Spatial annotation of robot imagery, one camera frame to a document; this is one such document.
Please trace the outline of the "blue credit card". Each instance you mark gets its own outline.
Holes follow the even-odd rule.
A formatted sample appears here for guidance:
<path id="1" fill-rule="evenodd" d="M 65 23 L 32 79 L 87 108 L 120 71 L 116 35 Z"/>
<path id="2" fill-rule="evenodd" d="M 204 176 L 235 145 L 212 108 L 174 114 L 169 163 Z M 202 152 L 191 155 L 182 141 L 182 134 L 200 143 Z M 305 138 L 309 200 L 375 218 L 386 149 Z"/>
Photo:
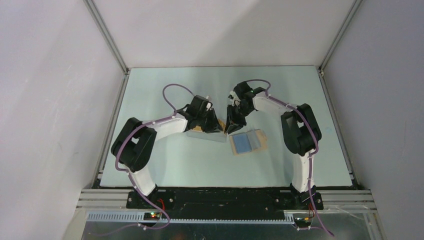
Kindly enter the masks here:
<path id="1" fill-rule="evenodd" d="M 232 143 L 236 154 L 245 154 L 252 151 L 252 146 L 246 133 L 232 135 Z"/>

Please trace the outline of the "beige leather card holder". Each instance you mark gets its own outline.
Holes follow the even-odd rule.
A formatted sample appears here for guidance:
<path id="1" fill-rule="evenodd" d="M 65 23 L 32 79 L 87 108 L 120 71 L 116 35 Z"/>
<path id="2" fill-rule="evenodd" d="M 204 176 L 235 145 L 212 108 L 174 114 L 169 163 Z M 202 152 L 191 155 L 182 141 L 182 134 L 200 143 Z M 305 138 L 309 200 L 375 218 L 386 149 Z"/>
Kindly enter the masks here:
<path id="1" fill-rule="evenodd" d="M 267 137 L 261 129 L 230 135 L 229 142 L 235 156 L 268 149 Z"/>

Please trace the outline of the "orange credit card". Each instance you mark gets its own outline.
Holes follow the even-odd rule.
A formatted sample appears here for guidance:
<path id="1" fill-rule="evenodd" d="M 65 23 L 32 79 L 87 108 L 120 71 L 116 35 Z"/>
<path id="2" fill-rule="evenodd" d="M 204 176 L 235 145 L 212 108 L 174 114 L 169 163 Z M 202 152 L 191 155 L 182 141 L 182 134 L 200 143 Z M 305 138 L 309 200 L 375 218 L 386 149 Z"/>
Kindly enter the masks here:
<path id="1" fill-rule="evenodd" d="M 218 119 L 218 123 L 219 123 L 219 127 L 215 127 L 213 129 L 213 131 L 209 131 L 209 133 L 219 133 L 219 132 L 223 132 L 224 128 L 225 128 L 225 123 L 223 121 L 221 121 L 221 119 Z M 203 131 L 203 129 L 201 128 L 201 126 L 196 126 L 192 129 L 193 131 L 196 132 L 200 132 L 200 133 L 204 133 L 205 131 Z"/>

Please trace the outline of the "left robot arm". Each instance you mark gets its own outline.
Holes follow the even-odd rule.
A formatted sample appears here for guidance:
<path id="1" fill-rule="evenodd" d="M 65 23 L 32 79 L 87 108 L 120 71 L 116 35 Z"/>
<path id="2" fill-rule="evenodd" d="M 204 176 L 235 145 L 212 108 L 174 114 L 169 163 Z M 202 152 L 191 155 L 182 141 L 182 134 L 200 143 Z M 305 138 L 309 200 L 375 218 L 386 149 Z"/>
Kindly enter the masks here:
<path id="1" fill-rule="evenodd" d="M 174 110 L 169 116 L 148 122 L 132 117 L 124 124 L 110 151 L 115 156 L 115 169 L 126 173 L 139 193 L 138 201 L 145 208 L 153 208 L 158 202 L 158 194 L 154 192 L 157 185 L 147 167 L 154 144 L 196 127 L 206 134 L 223 130 L 213 103 L 200 95 L 195 95 L 190 103 Z"/>

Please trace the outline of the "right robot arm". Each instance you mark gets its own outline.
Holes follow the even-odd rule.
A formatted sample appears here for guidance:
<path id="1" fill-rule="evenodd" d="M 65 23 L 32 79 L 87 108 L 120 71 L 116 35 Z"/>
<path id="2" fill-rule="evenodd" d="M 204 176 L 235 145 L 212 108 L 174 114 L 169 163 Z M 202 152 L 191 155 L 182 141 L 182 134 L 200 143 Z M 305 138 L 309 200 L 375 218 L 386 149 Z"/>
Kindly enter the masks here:
<path id="1" fill-rule="evenodd" d="M 269 88 L 249 86 L 249 81 L 238 83 L 229 93 L 225 133 L 234 133 L 247 125 L 246 118 L 253 111 L 277 114 L 280 117 L 283 141 L 287 149 L 299 156 L 293 163 L 291 204 L 304 209 L 313 198 L 313 164 L 319 151 L 322 133 L 310 105 L 283 102 L 269 93 Z"/>

